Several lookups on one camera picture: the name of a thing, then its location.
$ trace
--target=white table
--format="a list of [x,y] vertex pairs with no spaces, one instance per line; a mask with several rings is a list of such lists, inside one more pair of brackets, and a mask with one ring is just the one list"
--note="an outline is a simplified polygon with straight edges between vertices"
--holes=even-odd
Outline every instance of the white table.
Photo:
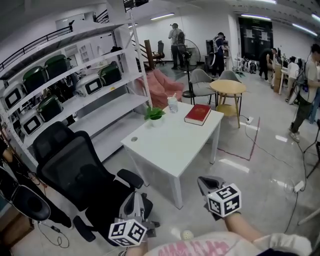
[[281,81],[280,81],[280,88],[279,88],[279,95],[281,95],[281,89],[282,89],[282,84],[284,82],[284,75],[288,75],[288,69],[286,67],[283,67],[281,69]]
[[178,102],[177,113],[170,113],[169,107],[166,107],[162,126],[154,128],[147,121],[121,141],[146,186],[149,185],[145,178],[148,170],[143,170],[135,158],[169,175],[174,203],[178,209],[183,206],[179,177],[211,135],[213,141],[209,161],[211,164],[215,162],[220,123],[224,116],[221,112],[211,110],[203,126],[186,123],[184,118],[192,107]]

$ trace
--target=black pants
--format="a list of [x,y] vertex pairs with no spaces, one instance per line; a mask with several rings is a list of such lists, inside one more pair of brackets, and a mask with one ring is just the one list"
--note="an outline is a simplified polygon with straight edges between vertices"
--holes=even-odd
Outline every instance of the black pants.
[[260,72],[259,76],[262,76],[262,73],[264,73],[264,80],[268,80],[268,65],[266,60],[259,60],[260,63]]
[[296,113],[296,118],[294,120],[293,126],[291,127],[291,132],[293,132],[294,134],[298,132],[299,127],[302,125],[304,120],[309,117],[311,108],[312,103],[306,101],[299,95],[299,107]]
[[184,58],[182,57],[182,54],[180,53],[177,45],[171,45],[171,51],[172,51],[172,58],[173,58],[173,66],[178,67],[178,60],[177,57],[179,57],[180,66],[184,65]]
[[215,76],[217,74],[217,68],[219,68],[218,74],[221,76],[222,72],[225,70],[225,61],[224,57],[215,54],[215,61],[212,66],[212,75]]
[[45,195],[44,193],[41,191],[40,188],[38,188],[38,186],[36,184],[34,184],[32,182],[32,180],[30,180],[29,178],[25,177],[24,175],[20,174],[19,172],[15,171],[17,168],[17,165],[14,163],[10,163],[9,167],[11,168],[11,170],[13,171],[17,181],[19,182],[20,185],[25,185],[26,187],[28,187],[29,189],[31,189],[33,192],[35,192],[38,196],[40,196],[43,200],[45,200],[50,209],[51,209],[51,214],[49,217],[49,220],[55,222],[55,223],[60,223],[62,225],[64,225],[67,228],[71,227],[71,220],[70,218],[62,211],[60,210],[58,207],[56,207]]

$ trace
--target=white storage box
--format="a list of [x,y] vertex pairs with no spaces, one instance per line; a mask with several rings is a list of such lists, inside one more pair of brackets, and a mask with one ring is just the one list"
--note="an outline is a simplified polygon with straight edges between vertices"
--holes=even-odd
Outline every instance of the white storage box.
[[82,78],[76,83],[75,90],[82,96],[91,95],[99,91],[103,87],[100,76],[90,74]]
[[26,95],[22,91],[22,84],[15,81],[14,86],[9,91],[4,91],[3,93],[3,104],[6,110],[11,109],[15,104],[17,104]]
[[36,108],[30,109],[20,118],[21,131],[26,135],[32,134],[44,124]]

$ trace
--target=mesh chair back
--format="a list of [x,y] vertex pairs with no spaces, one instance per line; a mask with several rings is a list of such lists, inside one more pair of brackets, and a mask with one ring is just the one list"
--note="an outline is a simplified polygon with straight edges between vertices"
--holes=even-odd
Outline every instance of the mesh chair back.
[[62,122],[55,122],[41,132],[32,143],[34,156],[39,165],[47,162],[74,136],[74,132]]
[[164,47],[165,47],[165,44],[162,41],[159,41],[158,42],[158,53],[163,53]]
[[191,83],[196,84],[201,82],[211,83],[213,80],[204,70],[197,68],[192,71],[190,81]]
[[83,211],[112,188],[115,178],[100,162],[89,135],[74,133],[73,139],[37,168],[38,176]]
[[237,78],[235,72],[232,70],[224,70],[219,77],[219,80],[232,80],[241,83],[241,81]]

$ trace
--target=green potted plant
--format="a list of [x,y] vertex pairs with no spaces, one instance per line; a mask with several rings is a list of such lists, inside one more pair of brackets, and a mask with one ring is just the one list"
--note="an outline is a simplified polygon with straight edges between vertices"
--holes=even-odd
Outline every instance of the green potted plant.
[[163,118],[161,118],[165,112],[159,107],[150,106],[146,109],[146,115],[144,116],[144,120],[151,120],[151,124],[153,127],[159,127],[163,123]]

